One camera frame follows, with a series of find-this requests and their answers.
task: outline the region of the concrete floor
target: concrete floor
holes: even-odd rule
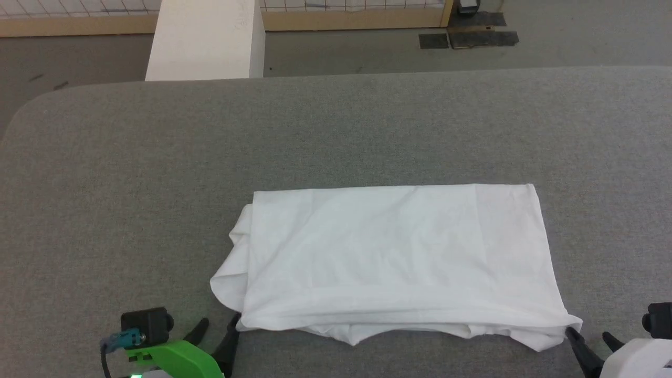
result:
[[[483,0],[481,9],[504,12],[520,43],[420,50],[417,35],[427,30],[268,33],[265,76],[672,66],[670,0]],[[1,39],[0,137],[14,112],[41,93],[143,80],[151,42],[149,35]]]

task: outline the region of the white fabric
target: white fabric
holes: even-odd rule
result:
[[[255,192],[210,281],[240,330],[355,345],[389,330],[500,334],[544,350],[562,304],[532,185]]]

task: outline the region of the white pillar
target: white pillar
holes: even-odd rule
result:
[[[145,81],[263,77],[258,0],[163,0]]]

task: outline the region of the wooden frame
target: wooden frame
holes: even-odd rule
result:
[[[381,9],[326,12],[263,12],[268,32],[299,30],[358,30],[445,28],[453,8]],[[90,36],[102,34],[152,34],[158,15],[118,17],[62,17],[0,20],[0,37]]]

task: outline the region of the gray table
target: gray table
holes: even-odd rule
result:
[[[589,343],[672,300],[672,69],[126,83],[23,107],[0,148],[0,376],[100,377],[123,311],[164,305],[212,350],[208,280],[254,190],[531,182]],[[114,376],[131,372],[122,353]],[[241,336],[237,377],[580,377],[567,343],[389,332]]]

